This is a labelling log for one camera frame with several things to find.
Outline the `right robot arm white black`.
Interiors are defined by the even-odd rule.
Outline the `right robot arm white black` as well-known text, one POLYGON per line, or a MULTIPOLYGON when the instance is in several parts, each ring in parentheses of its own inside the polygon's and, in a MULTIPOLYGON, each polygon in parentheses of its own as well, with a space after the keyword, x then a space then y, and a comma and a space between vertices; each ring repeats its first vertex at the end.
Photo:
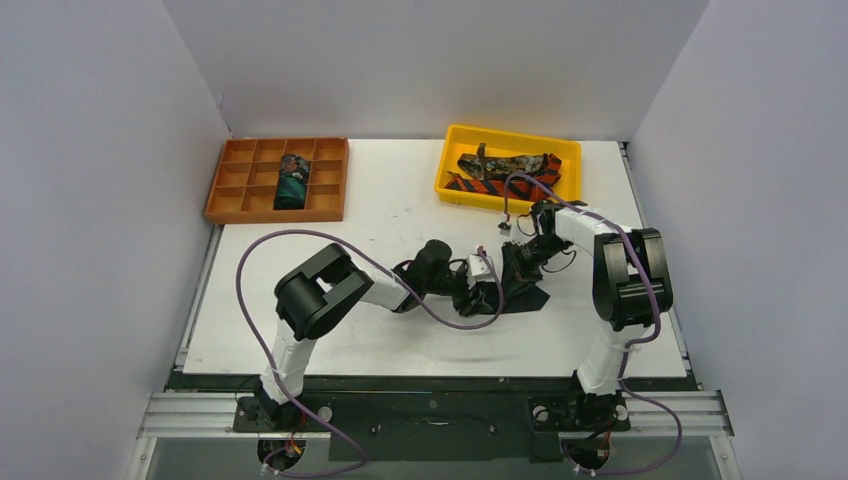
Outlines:
POLYGON ((566 418, 580 429, 619 420, 626 366, 633 348, 653 341, 673 303, 663 240, 654 228, 617 225, 586 206, 534 204, 534 233, 501 247, 506 293, 525 294, 555 255, 576 247, 592 259, 592 302, 599 320, 587 355, 573 377, 579 388, 564 400, 566 418))

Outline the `navy striped tie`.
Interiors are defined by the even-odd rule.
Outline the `navy striped tie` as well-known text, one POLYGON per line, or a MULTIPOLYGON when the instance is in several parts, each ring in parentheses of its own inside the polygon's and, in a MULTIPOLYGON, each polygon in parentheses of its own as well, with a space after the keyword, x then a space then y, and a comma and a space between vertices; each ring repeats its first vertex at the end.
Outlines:
POLYGON ((538 286, 543 279, 540 268, 516 270, 508 267, 501 279, 504 301, 494 281, 477 283, 471 293, 468 315, 527 313, 541 310, 550 295, 538 286))

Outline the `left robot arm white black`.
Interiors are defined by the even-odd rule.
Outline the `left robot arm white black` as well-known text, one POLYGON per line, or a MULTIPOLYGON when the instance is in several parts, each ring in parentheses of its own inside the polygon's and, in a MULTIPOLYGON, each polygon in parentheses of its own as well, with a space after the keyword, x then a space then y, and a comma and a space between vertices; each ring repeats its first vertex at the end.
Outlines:
POLYGON ((318 339, 359 303, 402 314, 428 295, 448 297, 462 317, 484 315, 493 323, 506 307, 506 292, 483 249, 455 259, 451 248, 430 240, 411 260, 387 271, 359 267, 348 251, 331 243, 284 276, 274 288, 279 322, 266 370, 254 395, 259 416, 272 429, 291 427, 296 399, 318 339))

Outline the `yellow plastic tray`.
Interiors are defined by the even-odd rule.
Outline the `yellow plastic tray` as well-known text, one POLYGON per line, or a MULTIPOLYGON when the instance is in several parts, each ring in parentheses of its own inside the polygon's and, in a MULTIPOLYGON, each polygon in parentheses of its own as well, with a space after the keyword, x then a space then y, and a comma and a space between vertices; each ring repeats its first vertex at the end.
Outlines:
MULTIPOLYGON (((462 154, 475 153, 480 143, 487 145, 487 154, 491 156, 517 156, 554 154, 562 161, 561 178, 553 189, 549 189, 560 198, 568 201, 581 199, 581 147, 569 140, 520 134, 481 127, 452 125, 449 127, 440 160, 434 189, 441 201, 476 208, 484 208, 510 213, 524 214, 538 202, 510 199, 507 194, 489 196, 446 189, 450 180, 448 172, 459 172, 457 160, 462 154)), ((534 183, 543 193, 547 188, 535 178, 521 172, 514 172, 506 179, 506 185, 517 178, 534 183)))

